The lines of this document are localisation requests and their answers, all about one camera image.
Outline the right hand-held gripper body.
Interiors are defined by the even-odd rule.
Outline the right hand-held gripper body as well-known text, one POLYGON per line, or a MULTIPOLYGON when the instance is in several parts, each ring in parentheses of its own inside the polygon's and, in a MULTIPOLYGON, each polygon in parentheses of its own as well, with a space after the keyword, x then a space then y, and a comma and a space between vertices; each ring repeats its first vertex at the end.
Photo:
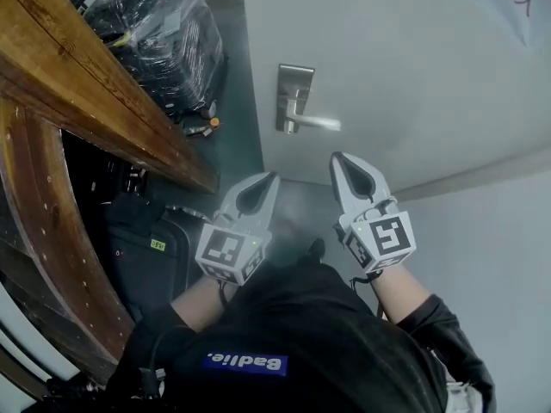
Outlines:
POLYGON ((345 213, 338 222, 341 244, 364 274, 378 273, 403 262, 416 250, 408 212, 390 196, 360 213, 345 213))

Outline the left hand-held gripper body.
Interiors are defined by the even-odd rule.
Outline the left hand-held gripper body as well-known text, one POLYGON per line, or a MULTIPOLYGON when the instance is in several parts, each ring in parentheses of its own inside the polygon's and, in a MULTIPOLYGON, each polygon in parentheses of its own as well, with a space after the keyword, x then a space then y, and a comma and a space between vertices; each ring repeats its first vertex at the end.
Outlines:
POLYGON ((201 231, 195 260, 216 280, 245 284, 266 259, 270 213, 218 213, 201 231))

